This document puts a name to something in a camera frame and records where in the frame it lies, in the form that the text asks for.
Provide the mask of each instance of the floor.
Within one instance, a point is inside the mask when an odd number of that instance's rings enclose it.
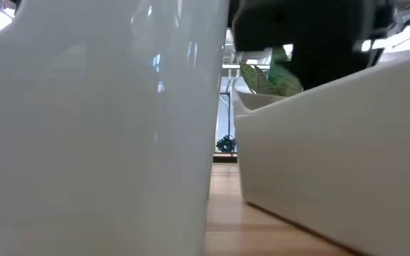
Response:
[[[206,256],[350,256],[348,252],[248,206],[238,166],[214,164]]]

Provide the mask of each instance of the wooden floor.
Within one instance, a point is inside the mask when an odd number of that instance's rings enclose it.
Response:
[[[238,166],[214,164],[206,256],[349,256],[348,252],[246,205]]]

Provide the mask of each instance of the white planter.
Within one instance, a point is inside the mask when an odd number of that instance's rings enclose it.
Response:
[[[371,255],[410,255],[410,59],[233,103],[247,201]]]
[[[23,0],[0,31],[0,256],[200,256],[228,1]]]

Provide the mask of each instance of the small plant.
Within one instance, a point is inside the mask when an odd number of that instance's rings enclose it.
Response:
[[[216,147],[222,153],[235,152],[235,139],[231,139],[229,135],[226,135],[222,139],[218,140]]]
[[[303,91],[297,77],[284,68],[279,62],[287,60],[283,47],[274,48],[268,76],[256,65],[240,63],[243,79],[252,93],[290,97]]]

